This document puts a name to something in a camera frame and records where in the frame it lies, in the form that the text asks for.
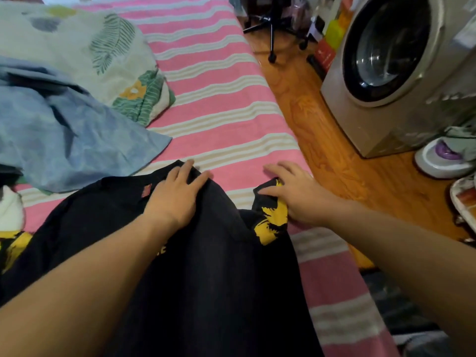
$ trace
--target blue cloth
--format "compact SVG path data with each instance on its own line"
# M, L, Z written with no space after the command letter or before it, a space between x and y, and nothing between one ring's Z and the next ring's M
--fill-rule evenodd
M53 192L127 176L171 138L95 100L63 73L0 57L0 164Z

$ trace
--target folded clothing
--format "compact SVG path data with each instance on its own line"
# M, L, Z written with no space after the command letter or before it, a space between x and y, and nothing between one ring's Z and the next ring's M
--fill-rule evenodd
M175 101L140 29L115 13L0 1L0 30L0 55L53 66L143 126Z
M133 221L155 186L182 164L139 177L104 178L63 200L1 276L0 305ZM189 182L198 175L193 169ZM146 270L105 355L323 356L285 219L270 218L282 216L277 199L256 196L253 210L239 211L210 180L196 206L190 224ZM254 232L262 232L263 221L276 237L264 238L265 246Z
M0 108L0 164L52 192L131 175L171 140L101 104L60 71L23 60L0 57Z

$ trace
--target bed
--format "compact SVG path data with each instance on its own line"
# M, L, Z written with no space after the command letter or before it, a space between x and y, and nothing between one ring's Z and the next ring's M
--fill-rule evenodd
M120 0L81 8L111 10L138 25L177 97L149 126L173 140L138 174L193 157L238 208L251 208L252 189L269 180L263 164L287 159L309 170L228 0ZM27 231L71 194L19 189ZM326 356L397 356L345 242L324 228L290 225L289 234Z

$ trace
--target yellow flower print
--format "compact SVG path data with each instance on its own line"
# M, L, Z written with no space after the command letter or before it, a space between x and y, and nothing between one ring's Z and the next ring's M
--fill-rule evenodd
M125 97L128 100L134 100L137 99L138 97L144 97L146 94L147 87L142 86L139 80L137 80L134 85L132 85L130 88L127 88L124 90L122 93L119 94L120 97Z
M61 6L61 5L55 5L55 6L48 7L47 12L51 16L56 16L56 17L59 17L59 18L68 18L70 16L74 16L78 11L76 11L72 8L69 8L69 7L65 7L65 6Z

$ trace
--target office chair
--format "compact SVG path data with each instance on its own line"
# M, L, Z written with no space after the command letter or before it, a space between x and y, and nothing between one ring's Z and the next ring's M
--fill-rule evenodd
M261 30L267 27L271 28L271 50L268 57L268 61L271 64L274 64L276 61L276 54L274 53L274 32L276 30L283 30L291 35L300 37L293 29L289 27L290 17L281 18L283 8L290 5L291 0L272 0L271 10L266 15L248 15L248 20L245 22L245 29L243 30L244 34ZM258 20L259 23L257 25L251 26L252 19Z

